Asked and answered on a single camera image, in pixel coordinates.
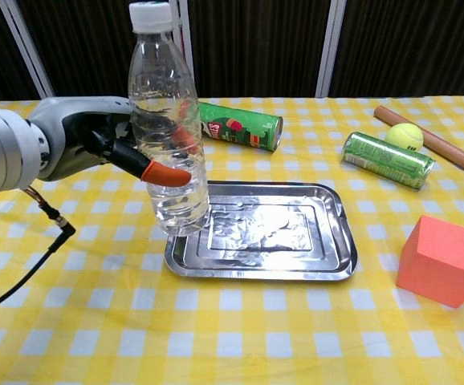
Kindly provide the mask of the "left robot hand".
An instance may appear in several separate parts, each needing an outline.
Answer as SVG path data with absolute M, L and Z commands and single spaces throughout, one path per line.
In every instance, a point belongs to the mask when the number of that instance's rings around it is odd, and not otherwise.
M 101 164 L 113 164 L 150 184 L 181 187 L 191 174 L 170 168 L 136 149 L 128 99 L 118 96 L 50 97 L 29 115 L 47 138 L 50 155 L 39 172 L 43 181 L 61 180 Z

